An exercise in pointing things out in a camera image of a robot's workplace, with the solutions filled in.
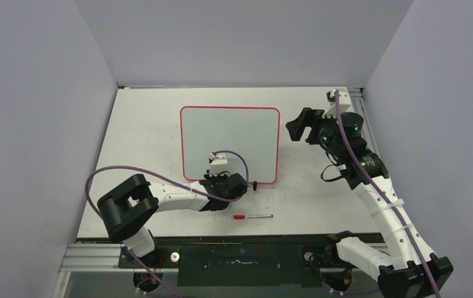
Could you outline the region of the pink framed whiteboard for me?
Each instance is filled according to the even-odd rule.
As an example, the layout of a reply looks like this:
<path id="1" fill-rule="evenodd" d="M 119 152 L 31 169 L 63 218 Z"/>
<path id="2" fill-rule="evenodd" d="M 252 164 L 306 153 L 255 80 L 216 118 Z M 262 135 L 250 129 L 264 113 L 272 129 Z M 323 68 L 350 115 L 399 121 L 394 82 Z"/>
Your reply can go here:
<path id="1" fill-rule="evenodd" d="M 201 179 L 210 154 L 223 151 L 229 172 L 251 183 L 276 182 L 281 123 L 277 108 L 184 106 L 179 116 L 184 178 Z"/>

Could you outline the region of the white whiteboard marker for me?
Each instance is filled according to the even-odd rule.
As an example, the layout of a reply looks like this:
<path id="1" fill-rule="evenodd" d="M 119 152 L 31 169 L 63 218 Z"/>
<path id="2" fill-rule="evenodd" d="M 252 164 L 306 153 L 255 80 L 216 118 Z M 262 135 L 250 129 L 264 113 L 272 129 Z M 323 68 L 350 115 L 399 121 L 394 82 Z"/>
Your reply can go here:
<path id="1" fill-rule="evenodd" d="M 273 217 L 273 214 L 244 215 L 244 219 L 270 219 Z"/>

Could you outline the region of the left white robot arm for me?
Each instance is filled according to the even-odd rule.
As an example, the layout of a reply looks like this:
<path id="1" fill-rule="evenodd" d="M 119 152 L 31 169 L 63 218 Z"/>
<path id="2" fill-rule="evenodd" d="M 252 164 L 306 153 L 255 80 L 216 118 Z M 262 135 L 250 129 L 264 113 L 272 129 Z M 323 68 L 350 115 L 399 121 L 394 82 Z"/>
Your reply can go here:
<path id="1" fill-rule="evenodd" d="M 134 253 L 135 261 L 148 268 L 158 261 L 154 237 L 145 228 L 152 215 L 172 210 L 224 210 L 247 189 L 248 183 L 238 173 L 209 176 L 180 187 L 151 184 L 143 174 L 134 174 L 103 195 L 97 208 L 109 239 L 123 243 Z"/>

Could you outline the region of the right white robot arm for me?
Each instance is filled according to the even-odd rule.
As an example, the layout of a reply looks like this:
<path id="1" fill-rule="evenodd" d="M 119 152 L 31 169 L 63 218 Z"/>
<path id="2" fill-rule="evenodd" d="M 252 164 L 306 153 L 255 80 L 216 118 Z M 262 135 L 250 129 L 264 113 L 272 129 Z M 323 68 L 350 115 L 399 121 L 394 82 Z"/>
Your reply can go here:
<path id="1" fill-rule="evenodd" d="M 350 189 L 365 205 L 387 247 L 383 253 L 344 231 L 327 237 L 322 261 L 348 264 L 377 282 L 384 297 L 439 297 L 454 268 L 424 241 L 397 197 L 379 156 L 361 136 L 364 119 L 354 112 L 311 109 L 286 123 L 293 142 L 306 128 L 309 145 L 319 145 Z"/>

